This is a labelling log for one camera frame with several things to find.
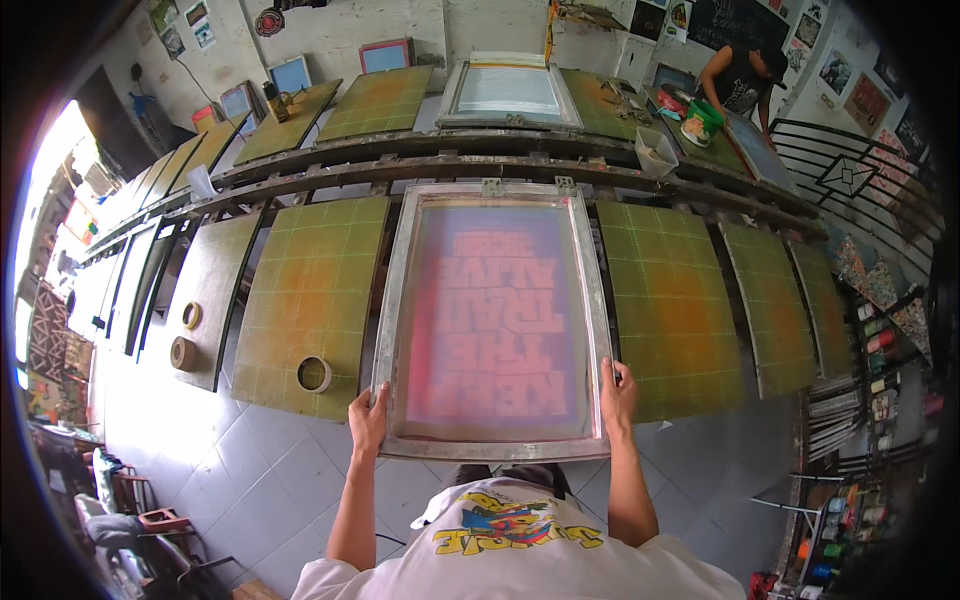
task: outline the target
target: blackboard writing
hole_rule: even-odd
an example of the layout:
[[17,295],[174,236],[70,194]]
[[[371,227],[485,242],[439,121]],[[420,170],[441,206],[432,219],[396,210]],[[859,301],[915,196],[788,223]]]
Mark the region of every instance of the blackboard writing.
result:
[[781,48],[790,27],[757,0],[701,0],[687,38],[714,50],[730,44]]

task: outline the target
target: metal railing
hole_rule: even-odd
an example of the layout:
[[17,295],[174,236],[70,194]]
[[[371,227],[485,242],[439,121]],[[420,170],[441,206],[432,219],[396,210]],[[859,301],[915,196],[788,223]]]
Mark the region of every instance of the metal railing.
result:
[[901,150],[831,127],[775,119],[777,153],[806,200],[926,283],[944,220],[929,167]]

